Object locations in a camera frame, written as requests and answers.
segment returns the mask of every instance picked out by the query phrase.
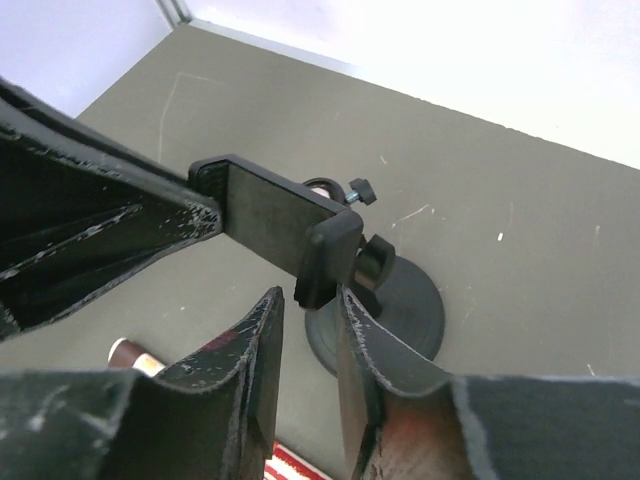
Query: white wall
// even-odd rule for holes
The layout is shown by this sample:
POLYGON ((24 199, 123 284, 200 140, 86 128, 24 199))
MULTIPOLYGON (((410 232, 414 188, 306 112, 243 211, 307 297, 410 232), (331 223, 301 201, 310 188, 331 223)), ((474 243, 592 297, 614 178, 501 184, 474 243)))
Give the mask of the white wall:
POLYGON ((171 28, 155 0, 0 0, 0 76, 75 117, 171 28))
POLYGON ((187 3, 250 43, 640 168, 638 0, 187 3))

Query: black suction cup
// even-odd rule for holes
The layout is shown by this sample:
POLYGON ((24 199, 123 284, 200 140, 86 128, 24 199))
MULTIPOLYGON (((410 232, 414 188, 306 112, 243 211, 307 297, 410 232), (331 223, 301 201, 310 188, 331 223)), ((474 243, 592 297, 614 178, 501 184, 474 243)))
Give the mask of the black suction cup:
MULTIPOLYGON (((444 335, 444 306, 437 287, 415 263, 396 257, 389 278, 376 290, 382 313, 376 321, 418 353, 433 360, 444 335)), ((336 375, 336 300, 306 312, 311 350, 336 375)))

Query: black knob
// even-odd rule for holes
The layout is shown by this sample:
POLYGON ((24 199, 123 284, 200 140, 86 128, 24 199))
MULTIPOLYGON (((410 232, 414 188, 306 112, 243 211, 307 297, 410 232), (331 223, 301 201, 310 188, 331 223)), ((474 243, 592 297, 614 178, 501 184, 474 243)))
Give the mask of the black knob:
POLYGON ((375 192, 373 191, 373 187, 368 180, 356 178, 355 180, 349 182, 349 186, 353 189, 354 192, 358 194, 358 200, 360 200, 365 205, 371 205, 378 199, 375 192))

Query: gray table surface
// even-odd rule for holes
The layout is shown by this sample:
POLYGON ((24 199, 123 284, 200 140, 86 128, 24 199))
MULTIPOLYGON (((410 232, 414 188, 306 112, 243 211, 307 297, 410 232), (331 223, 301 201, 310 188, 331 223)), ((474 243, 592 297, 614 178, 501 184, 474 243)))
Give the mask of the gray table surface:
MULTIPOLYGON (((368 178, 379 201, 357 207, 366 232, 441 289, 436 363, 447 370, 639 370, 636 170, 191 27, 80 120, 184 174, 196 160, 237 153, 296 181, 368 178)), ((278 437, 341 478, 336 381, 307 345, 293 279, 226 237, 3 344, 0 366, 103 367, 120 336, 172 362, 276 284, 288 300, 278 437)))

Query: striped fabric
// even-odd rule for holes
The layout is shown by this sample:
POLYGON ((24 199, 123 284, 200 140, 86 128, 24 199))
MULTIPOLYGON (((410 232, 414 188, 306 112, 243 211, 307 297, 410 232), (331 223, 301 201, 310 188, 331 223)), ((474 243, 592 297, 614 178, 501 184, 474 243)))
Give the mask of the striped fabric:
POLYGON ((331 478, 291 450, 275 442, 273 457, 267 460, 264 468, 264 480, 331 480, 331 478))

